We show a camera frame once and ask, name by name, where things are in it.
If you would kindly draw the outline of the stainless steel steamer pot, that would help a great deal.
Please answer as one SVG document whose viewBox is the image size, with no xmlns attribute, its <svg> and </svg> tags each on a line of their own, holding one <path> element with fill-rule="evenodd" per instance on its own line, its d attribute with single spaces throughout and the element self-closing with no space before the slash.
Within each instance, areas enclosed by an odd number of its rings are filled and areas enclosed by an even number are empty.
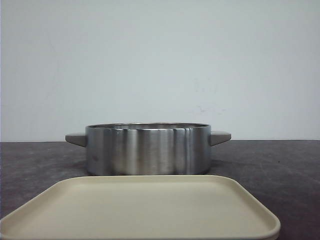
<svg viewBox="0 0 320 240">
<path fill-rule="evenodd" d="M 86 149 L 96 176 L 196 175 L 211 168 L 211 148 L 231 140 L 209 124 L 153 122 L 88 125 L 65 140 Z"/>
</svg>

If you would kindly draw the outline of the cream rectangular plastic tray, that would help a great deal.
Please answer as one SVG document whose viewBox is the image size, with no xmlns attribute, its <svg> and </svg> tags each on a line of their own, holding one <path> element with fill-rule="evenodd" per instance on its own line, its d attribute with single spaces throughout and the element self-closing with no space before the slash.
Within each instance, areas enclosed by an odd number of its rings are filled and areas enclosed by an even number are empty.
<svg viewBox="0 0 320 240">
<path fill-rule="evenodd" d="M 3 240 L 275 240 L 279 219 L 218 175 L 84 176 L 0 221 Z"/>
</svg>

